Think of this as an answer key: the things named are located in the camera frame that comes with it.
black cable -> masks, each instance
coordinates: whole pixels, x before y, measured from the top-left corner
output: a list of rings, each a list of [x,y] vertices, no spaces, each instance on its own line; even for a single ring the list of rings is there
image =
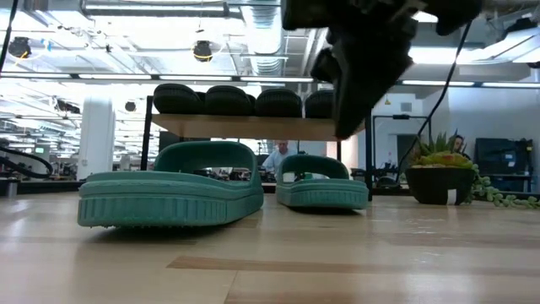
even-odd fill
[[[9,13],[8,28],[6,29],[6,35],[3,38],[2,53],[0,53],[0,75],[3,71],[3,64],[6,62],[6,56],[8,55],[8,46],[9,46],[9,41],[11,40],[11,24],[14,22],[15,14],[17,13],[18,6],[19,6],[19,0],[13,0],[13,5],[11,6],[11,12]]]
[[[8,55],[9,41],[11,41],[11,31],[12,31],[11,26],[12,26],[12,23],[14,22],[15,14],[17,13],[18,6],[19,6],[19,0],[13,0],[13,5],[11,6],[11,12],[9,13],[8,28],[6,29],[6,35],[4,36],[4,39],[3,39],[2,53],[0,53],[0,78],[2,77],[1,75],[3,71],[3,65],[6,62],[6,56]],[[0,151],[10,153],[13,155],[20,155],[20,156],[28,157],[28,158],[31,158],[32,160],[37,160],[41,164],[45,165],[48,172],[47,174],[35,173],[32,171],[26,170],[24,167],[13,163],[12,161],[8,160],[6,157],[0,157],[0,164],[13,169],[14,171],[20,172],[28,177],[33,177],[33,178],[48,178],[52,174],[53,170],[52,170],[51,164],[49,164],[48,161],[43,160],[40,157],[29,155],[23,152],[18,152],[16,150],[6,149],[4,147],[0,147]]]
[[[467,26],[465,26],[465,30],[463,31],[463,35],[462,35],[462,39],[460,40],[459,46],[457,47],[456,60],[454,60],[454,63],[452,63],[452,65],[450,67],[450,72],[448,72],[448,77],[446,78],[445,86],[443,87],[442,92],[440,93],[439,100],[437,101],[437,103],[435,104],[435,106],[433,107],[431,112],[429,113],[428,118],[422,124],[422,127],[420,127],[420,130],[418,131],[416,138],[414,138],[413,143],[408,148],[407,153],[405,153],[405,155],[399,160],[399,164],[397,166],[396,182],[399,182],[399,176],[401,175],[401,172],[402,172],[403,162],[407,159],[408,155],[414,149],[414,146],[416,145],[416,142],[418,141],[418,139],[422,136],[422,132],[424,131],[425,127],[431,121],[431,118],[435,114],[435,111],[437,111],[437,108],[439,108],[440,104],[445,99],[446,91],[448,91],[448,87],[450,86],[450,81],[452,80],[452,76],[454,76],[454,71],[456,70],[456,67],[457,67],[457,59],[459,58],[459,54],[462,52],[463,46],[465,45],[465,40],[467,39],[467,35],[469,34],[469,30],[471,29],[471,24],[472,23],[473,22],[471,21],[471,22],[469,22],[467,24]]]
[[[16,150],[6,149],[4,147],[0,147],[0,151],[10,153],[10,154],[13,154],[13,155],[20,155],[20,156],[23,156],[23,157],[30,158],[32,160],[37,160],[41,164],[45,165],[45,167],[47,169],[46,174],[35,173],[35,172],[32,172],[30,170],[25,169],[22,166],[19,166],[19,165],[15,164],[11,160],[8,160],[6,157],[0,157],[0,164],[5,165],[6,167],[13,169],[14,171],[20,172],[20,173],[22,173],[22,174],[24,174],[24,175],[26,175],[28,177],[33,177],[33,178],[48,178],[52,174],[53,169],[52,169],[51,164],[49,164],[48,161],[46,161],[46,160],[44,160],[44,159],[42,159],[40,157],[37,157],[35,155],[29,155],[29,154],[19,152],[19,151],[16,151]]]

green sandal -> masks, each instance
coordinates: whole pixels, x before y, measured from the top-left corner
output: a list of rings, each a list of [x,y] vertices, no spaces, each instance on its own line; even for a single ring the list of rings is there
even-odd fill
[[[249,182],[221,182],[191,174],[208,167],[244,167],[257,172],[257,158],[244,144],[174,144],[158,155],[154,167],[154,171],[89,176],[79,190],[78,224],[222,225],[262,206],[264,193],[258,174],[252,175]]]
[[[365,183],[351,181],[347,168],[339,161],[314,155],[289,156],[276,176],[278,202],[289,207],[365,209],[368,189]],[[310,172],[329,178],[284,182],[287,172]]]

succulent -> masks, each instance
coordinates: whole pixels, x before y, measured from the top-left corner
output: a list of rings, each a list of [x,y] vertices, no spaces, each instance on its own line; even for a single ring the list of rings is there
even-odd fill
[[[461,153],[452,152],[456,142],[457,130],[449,139],[446,133],[437,135],[434,141],[429,138],[428,143],[422,143],[419,139],[419,149],[413,153],[413,167],[457,167],[472,169],[473,163]]]

white shirt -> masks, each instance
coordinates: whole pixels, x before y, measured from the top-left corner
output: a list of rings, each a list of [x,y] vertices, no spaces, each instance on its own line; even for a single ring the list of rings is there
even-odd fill
[[[281,165],[281,162],[284,161],[284,159],[291,155],[296,155],[296,151],[293,151],[292,149],[288,149],[285,154],[279,153],[278,149],[275,149],[264,162],[262,163],[262,167],[264,167],[268,171],[273,171],[274,175],[278,174],[279,165]]]

shelf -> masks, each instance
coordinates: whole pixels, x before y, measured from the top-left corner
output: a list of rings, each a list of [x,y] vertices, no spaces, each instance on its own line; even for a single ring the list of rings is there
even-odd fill
[[[184,138],[336,140],[331,119],[154,114],[152,122]]]

